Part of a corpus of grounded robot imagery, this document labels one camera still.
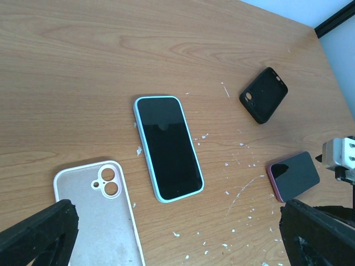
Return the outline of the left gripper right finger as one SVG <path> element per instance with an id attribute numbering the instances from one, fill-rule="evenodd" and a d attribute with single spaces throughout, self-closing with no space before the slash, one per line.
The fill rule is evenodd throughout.
<path id="1" fill-rule="evenodd" d="M 354 265 L 354 208 L 311 207 L 293 199 L 280 212 L 291 265 Z"/>

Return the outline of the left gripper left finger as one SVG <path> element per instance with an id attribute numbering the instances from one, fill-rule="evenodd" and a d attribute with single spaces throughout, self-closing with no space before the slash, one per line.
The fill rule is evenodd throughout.
<path id="1" fill-rule="evenodd" d="M 1 265 L 68 265 L 78 235 L 75 205 L 63 199 L 1 232 Z"/>

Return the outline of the pink translucent phone case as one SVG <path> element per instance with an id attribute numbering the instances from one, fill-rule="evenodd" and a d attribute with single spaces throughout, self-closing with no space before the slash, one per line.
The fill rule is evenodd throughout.
<path id="1" fill-rule="evenodd" d="M 79 217 L 69 265 L 145 265 L 122 167 L 108 160 L 71 167 L 53 181 L 55 200 Z"/>

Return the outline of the pink-edged black phone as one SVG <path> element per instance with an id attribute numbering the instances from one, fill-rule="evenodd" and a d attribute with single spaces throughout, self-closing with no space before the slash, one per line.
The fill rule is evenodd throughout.
<path id="1" fill-rule="evenodd" d="M 279 159 L 266 167 L 278 201 L 285 203 L 296 198 L 320 182 L 320 176 L 309 152 Z"/>

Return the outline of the black phone case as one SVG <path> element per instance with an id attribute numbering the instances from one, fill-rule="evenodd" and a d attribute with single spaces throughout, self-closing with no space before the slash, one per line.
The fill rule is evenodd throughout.
<path id="1" fill-rule="evenodd" d="M 264 124 L 287 93 L 287 85 L 273 68 L 267 67 L 240 94 L 239 100 L 258 124 Z"/>

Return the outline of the right black frame post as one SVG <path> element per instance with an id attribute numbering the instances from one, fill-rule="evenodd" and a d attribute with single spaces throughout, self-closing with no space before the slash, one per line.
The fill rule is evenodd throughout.
<path id="1" fill-rule="evenodd" d="M 355 14 L 355 1 L 351 1 L 338 12 L 330 16 L 320 25 L 315 28 L 315 33 L 318 39 L 322 38 L 330 31 L 337 28 L 342 23 L 352 18 Z"/>

